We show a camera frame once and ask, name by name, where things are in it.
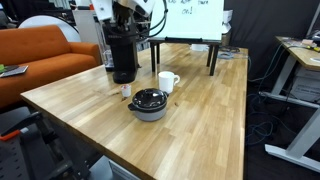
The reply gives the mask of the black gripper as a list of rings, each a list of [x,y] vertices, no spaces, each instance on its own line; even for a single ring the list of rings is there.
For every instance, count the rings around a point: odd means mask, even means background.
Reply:
[[[121,32],[121,26],[119,24],[125,24],[127,23],[127,30],[129,34],[135,34],[136,33],[136,26],[134,23],[130,22],[133,11],[125,6],[120,5],[118,2],[113,3],[113,12],[114,12],[114,18],[117,23],[115,23],[114,29],[117,32]]]

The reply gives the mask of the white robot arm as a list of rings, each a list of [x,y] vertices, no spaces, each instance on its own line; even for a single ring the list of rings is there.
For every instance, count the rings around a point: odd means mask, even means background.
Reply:
[[[91,0],[99,21],[126,31],[132,24],[132,14],[149,17],[156,0]]]

